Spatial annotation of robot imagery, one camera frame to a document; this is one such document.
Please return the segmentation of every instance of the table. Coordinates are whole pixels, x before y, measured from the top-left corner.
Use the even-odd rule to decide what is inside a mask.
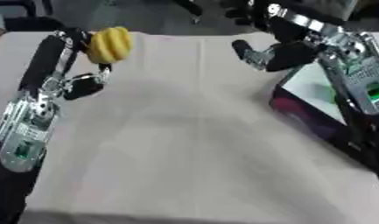
[[[0,115],[45,36],[0,38]],[[61,103],[31,211],[379,224],[375,174],[272,111],[283,74],[254,71],[231,49],[238,38],[265,49],[271,36],[133,37],[102,93]],[[71,74],[92,69],[80,57]]]

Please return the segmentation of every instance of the robotic hand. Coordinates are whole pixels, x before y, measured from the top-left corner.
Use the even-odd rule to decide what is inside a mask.
[[[130,48],[129,33],[121,27],[94,35],[63,29],[39,45],[0,122],[0,224],[17,223],[25,209],[60,116],[56,101],[101,91],[112,70],[110,63],[126,58]],[[99,73],[68,79],[78,53],[98,64]]]
[[[293,1],[242,0],[227,16],[272,33],[278,44],[264,52],[244,40],[233,47],[257,69],[279,71],[315,60],[322,65],[335,101],[350,129],[349,145],[379,177],[379,45],[366,32],[348,33],[343,21]]]

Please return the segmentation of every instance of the yellow sponge ball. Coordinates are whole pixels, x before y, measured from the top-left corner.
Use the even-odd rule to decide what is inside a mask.
[[[111,64],[128,57],[132,39],[123,27],[99,31],[91,39],[87,56],[95,64]]]

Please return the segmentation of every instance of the black robotic finger segment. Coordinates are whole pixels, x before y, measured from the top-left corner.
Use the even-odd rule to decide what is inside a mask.
[[[232,46],[240,60],[243,60],[246,51],[253,50],[249,43],[243,39],[238,39],[234,41]]]

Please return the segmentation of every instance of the wrinkled cloth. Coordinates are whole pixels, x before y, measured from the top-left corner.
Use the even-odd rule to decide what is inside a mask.
[[[0,115],[46,35],[0,38]],[[275,43],[264,33],[133,33],[132,54],[114,66],[102,92],[60,101],[62,116],[28,199],[29,223],[46,211],[64,214],[52,219],[92,219],[72,223],[120,223],[113,219],[129,215],[379,224],[375,174],[271,110],[270,93],[284,73],[241,62],[231,47],[238,38],[259,50]],[[95,70],[80,56],[70,75]]]

